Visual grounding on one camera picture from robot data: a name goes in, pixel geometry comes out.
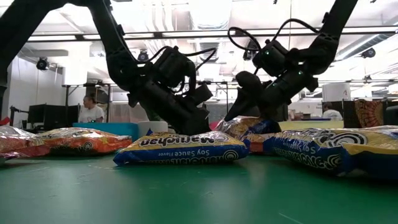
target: maruchan noodle package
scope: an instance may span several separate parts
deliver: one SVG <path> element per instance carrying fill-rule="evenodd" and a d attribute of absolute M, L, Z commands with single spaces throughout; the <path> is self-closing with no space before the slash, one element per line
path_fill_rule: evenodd
<path fill-rule="evenodd" d="M 235 161 L 248 153 L 241 141 L 218 131 L 195 136 L 153 133 L 120 150 L 113 161 L 117 165 L 209 164 Z"/>
<path fill-rule="evenodd" d="M 238 116 L 228 122 L 222 120 L 216 130 L 243 141 L 251 153 L 267 155 L 273 152 L 264 148 L 266 134 L 281 132 L 276 121 L 245 116 Z"/>
<path fill-rule="evenodd" d="M 130 136 L 86 128 L 60 128 L 38 134 L 37 138 L 57 156 L 94 156 L 108 154 L 132 143 Z"/>
<path fill-rule="evenodd" d="M 337 176 L 398 179 L 398 126 L 284 131 L 268 135 L 264 147 Z"/>
<path fill-rule="evenodd" d="M 48 152 L 35 134 L 12 126 L 0 126 L 0 163 L 19 157 L 44 156 Z"/>

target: maruchan logo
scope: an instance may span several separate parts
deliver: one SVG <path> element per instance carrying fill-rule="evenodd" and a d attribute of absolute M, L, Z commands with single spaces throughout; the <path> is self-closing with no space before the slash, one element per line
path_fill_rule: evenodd
<path fill-rule="evenodd" d="M 195 136 L 181 136 L 181 137 L 166 137 L 166 138 L 154 138 L 154 139 L 145 139 L 141 141 L 140 146 L 162 146 L 166 147 L 168 145 L 173 144 L 191 144 L 191 143 L 199 143 L 199 144 L 213 144 L 216 140 L 213 138 L 199 138 Z"/>

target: desk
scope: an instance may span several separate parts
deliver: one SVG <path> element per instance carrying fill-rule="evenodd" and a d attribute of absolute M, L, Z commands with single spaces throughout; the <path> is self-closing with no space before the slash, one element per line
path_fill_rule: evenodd
<path fill-rule="evenodd" d="M 398 223 L 397 184 L 327 177 L 276 157 L 129 167 L 112 158 L 7 161 L 1 223 Z"/>

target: ceiling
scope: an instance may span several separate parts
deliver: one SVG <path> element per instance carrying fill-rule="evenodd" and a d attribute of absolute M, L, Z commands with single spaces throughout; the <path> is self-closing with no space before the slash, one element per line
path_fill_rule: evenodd
<path fill-rule="evenodd" d="M 2 14 L 12 1 L 0 2 Z M 153 32 L 153 31 L 181 31 L 193 30 L 192 13 L 197 11 L 198 21 L 204 23 L 217 23 L 215 21 L 227 20 L 227 26 L 238 26 L 243 29 L 277 29 L 288 18 L 301 19 L 314 27 L 320 27 L 323 15 L 329 11 L 334 0 L 132 0 L 129 2 L 114 2 L 113 15 L 125 32 Z M 359 0 L 352 13 L 347 27 L 363 27 L 364 31 L 370 26 L 391 25 L 392 19 L 397 18 L 398 25 L 398 0 Z M 290 24 L 286 29 L 300 27 Z M 96 28 L 87 8 L 76 7 L 71 4 L 50 12 L 37 28 L 34 35 L 59 35 L 59 34 L 96 34 Z M 339 49 L 354 47 L 354 42 L 366 39 L 366 35 L 343 35 L 340 39 Z M 315 36 L 283 36 L 278 37 L 279 42 L 286 48 L 303 49 L 308 47 Z M 258 37 L 264 45 L 267 38 Z M 248 38 L 237 38 L 241 45 L 246 45 Z M 241 70 L 254 71 L 251 62 L 243 60 L 243 51 L 236 48 L 228 39 L 169 39 L 169 40 L 129 40 L 127 44 L 133 55 L 137 57 L 140 49 L 148 49 L 149 56 L 164 45 L 177 45 L 183 53 L 198 51 L 197 42 L 217 42 L 219 59 L 216 65 L 205 65 L 200 69 L 201 77 L 211 78 L 214 81 L 231 80 L 233 75 Z M 78 48 L 78 42 L 51 42 L 27 43 L 22 50 L 23 57 L 38 58 L 48 57 L 52 63 L 57 63 L 67 69 L 70 57 L 67 52 Z M 90 42 L 90 70 L 89 78 L 100 78 L 110 82 L 106 69 L 101 42 Z M 360 80 L 365 75 L 372 79 L 389 79 L 398 77 L 398 37 L 395 35 L 374 46 L 376 56 L 373 58 L 351 57 L 347 60 L 336 62 L 323 75 L 320 80 Z M 191 58 L 199 62 L 198 57 Z M 265 71 L 259 71 L 262 80 L 270 77 Z M 363 83 L 353 84 L 357 89 Z M 375 90 L 384 88 L 383 83 L 372 85 Z"/>

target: person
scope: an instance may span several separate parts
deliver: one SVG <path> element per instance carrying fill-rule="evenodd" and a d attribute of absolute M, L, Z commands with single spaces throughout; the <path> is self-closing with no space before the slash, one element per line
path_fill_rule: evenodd
<path fill-rule="evenodd" d="M 85 96 L 83 99 L 83 106 L 84 108 L 81 109 L 79 115 L 79 123 L 102 123 L 104 121 L 104 111 L 97 106 L 94 96 Z"/>
<path fill-rule="evenodd" d="M 339 111 L 333 110 L 330 102 L 323 104 L 323 118 L 331 119 L 332 121 L 342 121 L 343 117 Z"/>

